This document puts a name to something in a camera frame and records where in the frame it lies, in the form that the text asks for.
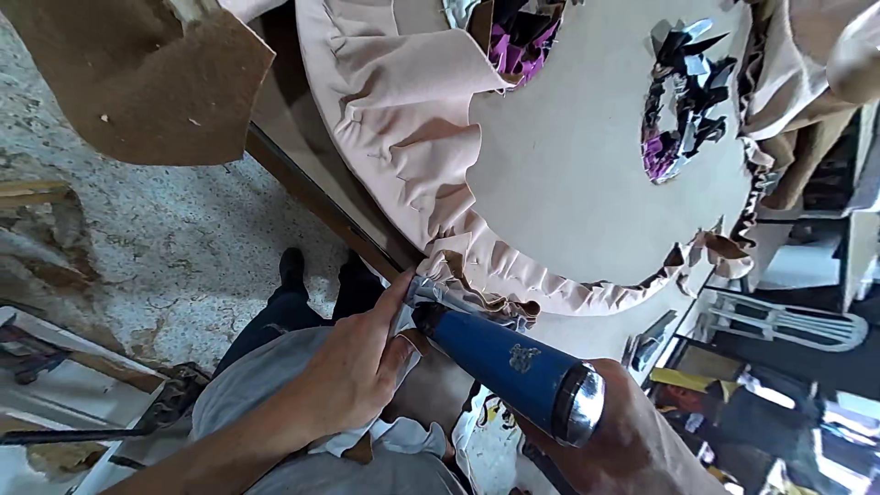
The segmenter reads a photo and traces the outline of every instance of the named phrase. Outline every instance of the white chair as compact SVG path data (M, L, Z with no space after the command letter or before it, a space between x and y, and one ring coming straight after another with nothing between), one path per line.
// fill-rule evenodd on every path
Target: white chair
M868 323L855 314L785 306L732 292L715 292L708 309L710 329L772 341L788 340L813 349L843 352L861 344Z

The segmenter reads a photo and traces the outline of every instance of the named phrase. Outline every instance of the leg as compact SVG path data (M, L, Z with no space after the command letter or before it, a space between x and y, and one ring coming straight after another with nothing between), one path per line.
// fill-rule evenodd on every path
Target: leg
M238 334L217 365L215 377L248 352L287 332L331 324L307 304L309 293L303 283L304 261L299 249L292 247L284 252L279 271L281 287L275 290L266 307Z
M339 297L333 321L370 311L384 291L382 282L363 264L361 257L348 251L348 261L339 268Z

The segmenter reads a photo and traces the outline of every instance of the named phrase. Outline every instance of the metal rod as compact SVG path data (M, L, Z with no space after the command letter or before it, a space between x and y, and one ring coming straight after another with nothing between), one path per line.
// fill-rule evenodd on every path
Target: metal rod
M2 445L36 445L43 443L83 442L120 440L129 437L142 437L155 430L135 428L133 430L39 430L35 432L6 432L0 435Z

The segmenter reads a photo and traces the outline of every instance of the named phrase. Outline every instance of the concrete floor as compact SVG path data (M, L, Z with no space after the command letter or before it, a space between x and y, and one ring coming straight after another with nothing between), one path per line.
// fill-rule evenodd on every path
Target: concrete floor
M53 205L0 210L0 303L148 365L212 370L305 251L312 307L330 315L346 246L245 156L225 166L131 166L64 119L0 16L0 181L62 180Z

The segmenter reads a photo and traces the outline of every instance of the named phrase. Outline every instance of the black shoe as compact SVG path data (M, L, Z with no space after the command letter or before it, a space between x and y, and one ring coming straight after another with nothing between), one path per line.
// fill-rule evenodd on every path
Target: black shoe
M281 276L282 287L293 292L299 292L309 298L309 292L305 289L303 275L305 273L305 258L299 247L288 247L281 255L278 263L278 274Z

